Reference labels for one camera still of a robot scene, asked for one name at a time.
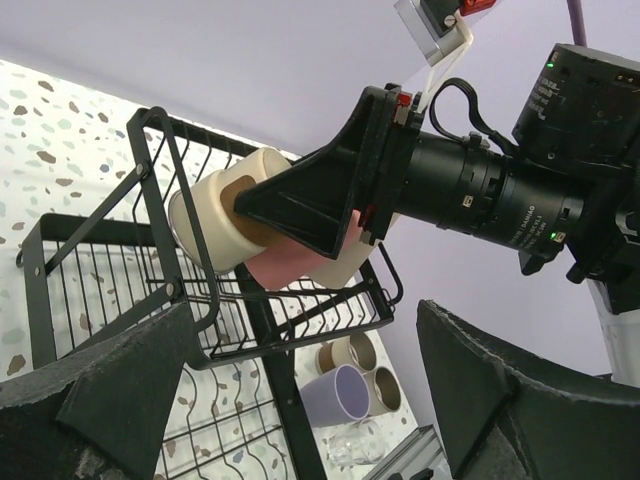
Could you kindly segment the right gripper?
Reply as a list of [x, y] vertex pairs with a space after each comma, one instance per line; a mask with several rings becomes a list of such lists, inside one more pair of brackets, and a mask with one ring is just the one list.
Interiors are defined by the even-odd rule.
[[421, 92], [385, 89], [362, 93], [327, 145], [240, 193], [235, 212], [330, 259], [338, 257], [355, 210], [360, 241], [384, 240], [424, 121]]

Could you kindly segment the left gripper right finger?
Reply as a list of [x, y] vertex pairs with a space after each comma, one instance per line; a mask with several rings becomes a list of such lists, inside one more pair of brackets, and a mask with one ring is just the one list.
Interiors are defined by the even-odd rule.
[[416, 327], [453, 478], [638, 478], [638, 389], [543, 359], [431, 300]]

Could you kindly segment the steel cup cork base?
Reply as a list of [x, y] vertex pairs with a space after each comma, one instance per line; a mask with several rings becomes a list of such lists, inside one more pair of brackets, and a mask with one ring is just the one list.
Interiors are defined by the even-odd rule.
[[196, 222], [203, 233], [207, 257], [216, 273], [224, 274], [261, 253], [264, 247], [247, 236], [247, 229], [232, 219], [236, 195], [244, 189], [291, 167], [279, 151], [262, 147], [225, 170], [217, 170], [190, 189], [175, 192], [168, 203], [168, 221], [178, 246], [196, 265], [203, 267], [195, 239], [193, 222], [186, 208], [190, 194]]

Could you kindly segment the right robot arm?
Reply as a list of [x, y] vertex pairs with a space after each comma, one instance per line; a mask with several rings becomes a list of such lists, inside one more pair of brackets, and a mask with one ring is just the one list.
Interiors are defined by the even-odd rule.
[[364, 243], [394, 214], [515, 250], [531, 275], [563, 250], [587, 283], [616, 382], [639, 382], [639, 65], [571, 44], [552, 49], [510, 136], [482, 118], [444, 129], [398, 85], [363, 90], [344, 127], [288, 170], [240, 192], [240, 217], [334, 259], [353, 212]]

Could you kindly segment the purple plastic cup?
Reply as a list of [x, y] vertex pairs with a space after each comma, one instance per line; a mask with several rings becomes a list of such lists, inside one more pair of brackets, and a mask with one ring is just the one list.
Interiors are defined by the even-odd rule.
[[300, 389], [300, 397], [313, 428], [361, 421], [370, 411], [367, 382], [351, 365], [341, 365], [308, 382]]

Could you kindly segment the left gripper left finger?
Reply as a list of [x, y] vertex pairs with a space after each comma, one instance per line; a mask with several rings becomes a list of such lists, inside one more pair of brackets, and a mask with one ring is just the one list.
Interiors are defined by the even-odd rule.
[[2, 478], [153, 478], [192, 332], [175, 305], [2, 382]]

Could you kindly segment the red pink plastic cup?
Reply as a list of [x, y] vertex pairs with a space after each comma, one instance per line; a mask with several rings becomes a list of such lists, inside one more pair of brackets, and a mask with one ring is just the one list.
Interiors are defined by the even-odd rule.
[[[358, 226], [360, 213], [353, 211], [342, 249], [358, 241], [361, 228]], [[288, 238], [277, 241], [262, 253], [245, 261], [244, 264], [253, 278], [268, 291], [279, 291], [324, 265], [329, 259], [302, 244]]]

